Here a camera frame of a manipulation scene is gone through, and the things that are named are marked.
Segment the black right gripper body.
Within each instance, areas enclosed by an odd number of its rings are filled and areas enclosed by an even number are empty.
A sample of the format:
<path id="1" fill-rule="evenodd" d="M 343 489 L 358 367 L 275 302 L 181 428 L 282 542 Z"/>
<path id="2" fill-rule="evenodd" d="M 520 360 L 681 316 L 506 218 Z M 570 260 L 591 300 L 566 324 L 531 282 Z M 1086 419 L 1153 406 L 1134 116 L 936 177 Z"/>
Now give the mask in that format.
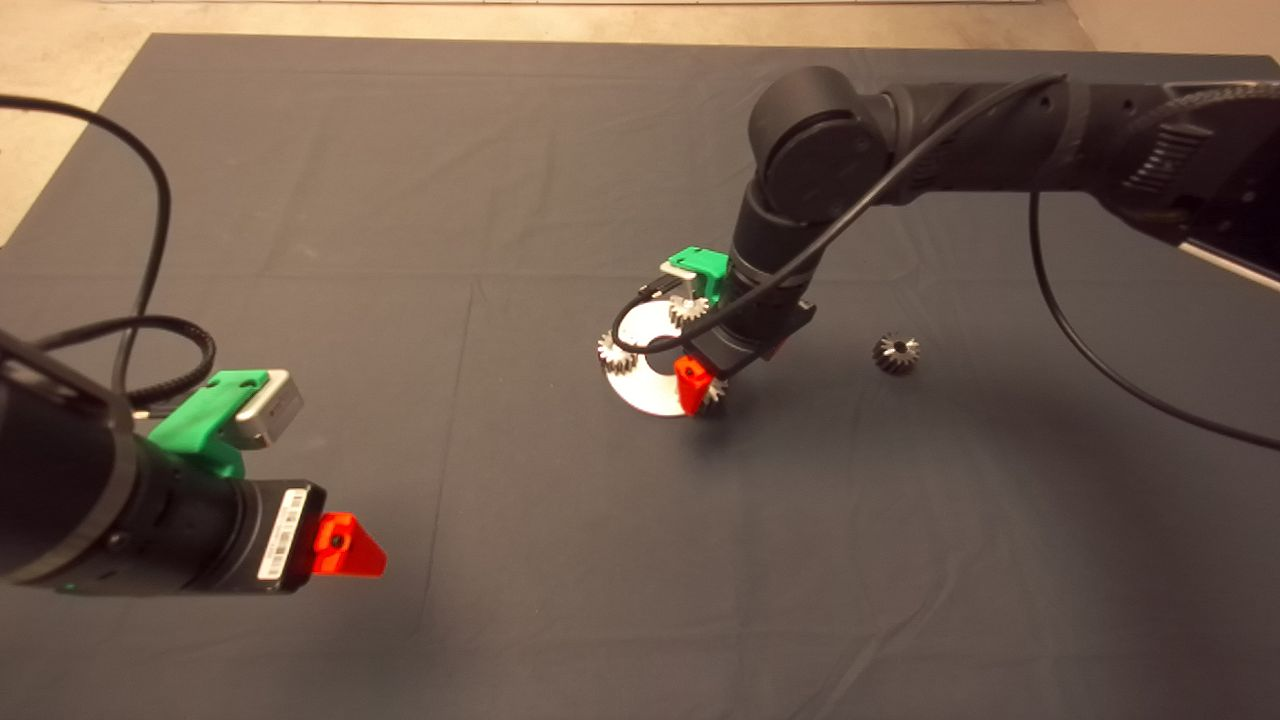
<path id="1" fill-rule="evenodd" d="M 759 359 L 777 333 L 795 334 L 817 313 L 803 296 L 812 283 L 810 272 L 787 278 L 781 286 L 754 300 L 749 307 L 691 341 L 690 354 L 713 375 L 735 375 Z"/>

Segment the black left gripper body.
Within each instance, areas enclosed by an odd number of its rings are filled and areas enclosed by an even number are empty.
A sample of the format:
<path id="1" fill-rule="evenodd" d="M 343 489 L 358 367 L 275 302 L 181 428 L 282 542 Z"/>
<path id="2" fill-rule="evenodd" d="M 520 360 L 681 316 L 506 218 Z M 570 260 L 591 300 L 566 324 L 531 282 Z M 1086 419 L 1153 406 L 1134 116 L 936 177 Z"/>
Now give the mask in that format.
<path id="1" fill-rule="evenodd" d="M 163 451 L 128 512 L 128 593 L 291 594 L 305 585 L 326 491 L 311 480 L 216 477 Z"/>

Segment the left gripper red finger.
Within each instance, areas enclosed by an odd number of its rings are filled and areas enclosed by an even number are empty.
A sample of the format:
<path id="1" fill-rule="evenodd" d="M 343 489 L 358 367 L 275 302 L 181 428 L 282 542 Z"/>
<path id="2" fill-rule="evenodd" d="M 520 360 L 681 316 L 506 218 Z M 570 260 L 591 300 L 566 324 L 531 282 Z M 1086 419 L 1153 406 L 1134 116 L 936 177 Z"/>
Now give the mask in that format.
<path id="1" fill-rule="evenodd" d="M 384 548 L 352 512 L 324 512 L 312 543 L 315 577 L 380 578 Z"/>

